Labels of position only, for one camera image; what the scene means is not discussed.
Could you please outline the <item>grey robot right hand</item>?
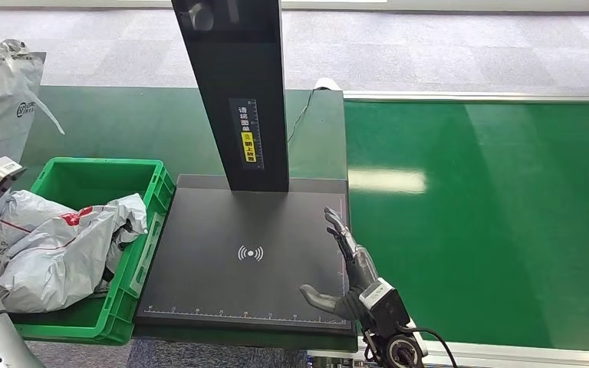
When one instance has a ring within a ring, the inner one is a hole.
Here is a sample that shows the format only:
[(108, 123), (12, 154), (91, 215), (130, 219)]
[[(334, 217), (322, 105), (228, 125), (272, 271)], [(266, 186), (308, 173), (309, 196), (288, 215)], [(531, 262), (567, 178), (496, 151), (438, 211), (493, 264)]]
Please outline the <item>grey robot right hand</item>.
[(309, 305), (344, 320), (360, 320), (367, 309), (360, 302), (360, 294), (377, 279), (373, 261), (365, 247), (359, 245), (350, 233), (341, 216), (329, 207), (324, 208), (324, 218), (331, 224), (331, 234), (341, 251), (344, 268), (349, 281), (348, 291), (341, 297), (321, 294), (309, 284), (303, 284), (299, 291)]

